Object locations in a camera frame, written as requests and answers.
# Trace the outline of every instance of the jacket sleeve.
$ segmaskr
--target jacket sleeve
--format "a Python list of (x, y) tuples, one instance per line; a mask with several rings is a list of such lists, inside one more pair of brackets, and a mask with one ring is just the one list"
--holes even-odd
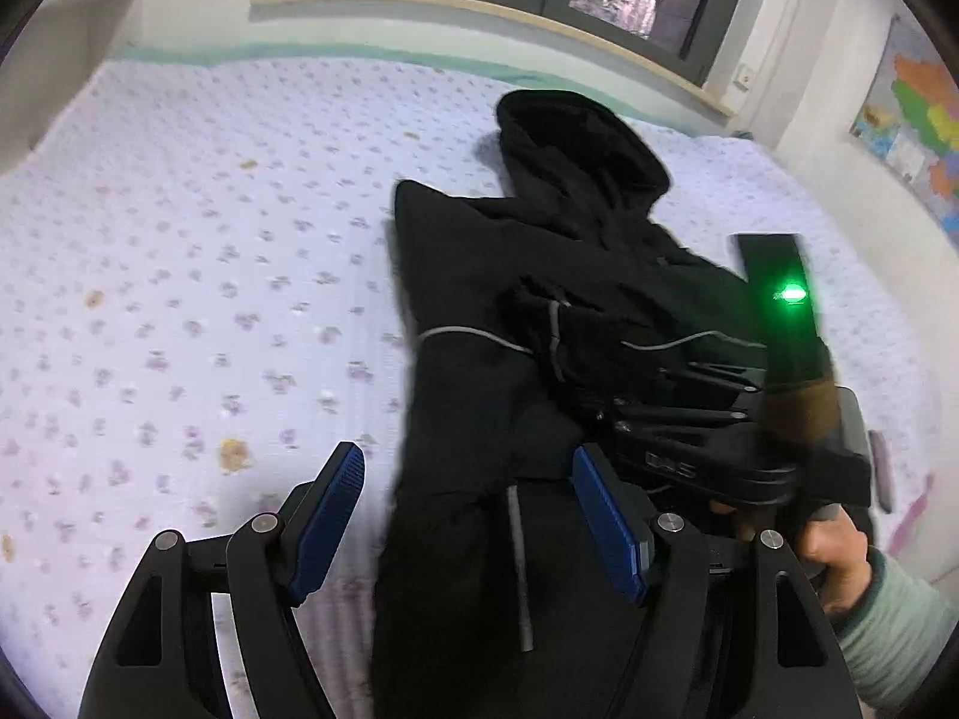
[[(870, 549), (869, 562), (868, 593), (836, 627), (852, 682), (886, 715), (945, 717), (946, 704), (956, 705), (946, 692), (959, 692), (959, 609), (879, 550)], [(928, 708), (940, 703), (941, 712)]]

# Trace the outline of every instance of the wooden windowsill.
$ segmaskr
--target wooden windowsill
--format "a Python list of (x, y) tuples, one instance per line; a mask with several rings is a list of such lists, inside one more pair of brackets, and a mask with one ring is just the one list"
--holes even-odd
[[(308, 1), (349, 1), (349, 0), (251, 0), (251, 4), (256, 5), (281, 5), (286, 4), (286, 2), (308, 2)], [(434, 5), (438, 7), (454, 7), (460, 10), (468, 10), (474, 13), (483, 13), (488, 16), (493, 16), (498, 19), (511, 20), (515, 23), (524, 23), (524, 25), (533, 26), (534, 28), (543, 29), (554, 34), (563, 35), (564, 37), (571, 38), (572, 40), (578, 41), (584, 45), (593, 47), (594, 49), (602, 50), (603, 52), (610, 53), (617, 58), (625, 60), (626, 62), (643, 69), (644, 71), (650, 72), (656, 76), (659, 76), (661, 79), (668, 81), (668, 83), (673, 86), (681, 89), (684, 93), (695, 98), (697, 101), (706, 105), (708, 108), (711, 108), (713, 111), (716, 111), (721, 116), (727, 117), (730, 119), (735, 116), (735, 112), (723, 105), (718, 99), (710, 95), (707, 92), (704, 92), (697, 85), (689, 83), (685, 78), (675, 74), (672, 71), (657, 65), (655, 62), (646, 59), (646, 57), (638, 55), (637, 53), (632, 52), (631, 50), (624, 49), (622, 46), (618, 46), (615, 43), (611, 43), (608, 40), (604, 40), (601, 37), (596, 37), (596, 35), (591, 34), (590, 32), (585, 32), (582, 29), (577, 29), (574, 26), (566, 25), (566, 23), (555, 22), (552, 19), (546, 19), (543, 16), (537, 16), (533, 13), (526, 13), (521, 10), (516, 10), (515, 8), (505, 7), (503, 5), (492, 4), (492, 2), (484, 2), (481, 0), (373, 0), (373, 1), (385, 1), (385, 2), (414, 2), (415, 4), (425, 4), (425, 5)]]

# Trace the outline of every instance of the blue gripper pad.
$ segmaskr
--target blue gripper pad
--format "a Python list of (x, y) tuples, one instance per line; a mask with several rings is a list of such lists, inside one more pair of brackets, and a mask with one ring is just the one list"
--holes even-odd
[(365, 475), (363, 451), (340, 443), (289, 518), (281, 548), (289, 569), (287, 595), (294, 607), (323, 585)]
[(582, 446), (574, 451), (572, 487), (606, 572), (618, 591), (630, 601), (641, 603), (646, 598), (644, 574), (653, 558), (652, 534), (644, 522), (633, 522), (632, 527), (627, 523), (617, 505), (616, 491), (611, 489), (617, 484), (620, 480), (604, 456), (598, 454), (594, 461)]

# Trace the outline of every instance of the person's arm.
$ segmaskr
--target person's arm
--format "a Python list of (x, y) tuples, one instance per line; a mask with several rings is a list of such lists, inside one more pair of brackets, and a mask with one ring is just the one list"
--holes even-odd
[(858, 693), (873, 708), (900, 711), (943, 654), (959, 609), (869, 548), (844, 511), (810, 522), (799, 552), (830, 566), (820, 599)]

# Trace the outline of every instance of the white bedsheet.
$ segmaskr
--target white bedsheet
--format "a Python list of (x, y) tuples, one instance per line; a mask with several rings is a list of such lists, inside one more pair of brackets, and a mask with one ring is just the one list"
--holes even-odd
[[(370, 716), (371, 590), (409, 351), (385, 223), (392, 186), (498, 194), (511, 87), (358, 59), (102, 67), (0, 178), (0, 644), (54, 719), (76, 715), (129, 574), (156, 532), (232, 531), (366, 451), (361, 504), (299, 612), (337, 716)], [(900, 312), (754, 144), (631, 122), (675, 188), (655, 216), (732, 264), (733, 232), (802, 232), (844, 382), (892, 449), (897, 511), (924, 490), (933, 409)], [(219, 458), (222, 441), (248, 458)], [(255, 715), (218, 598), (238, 719)]]

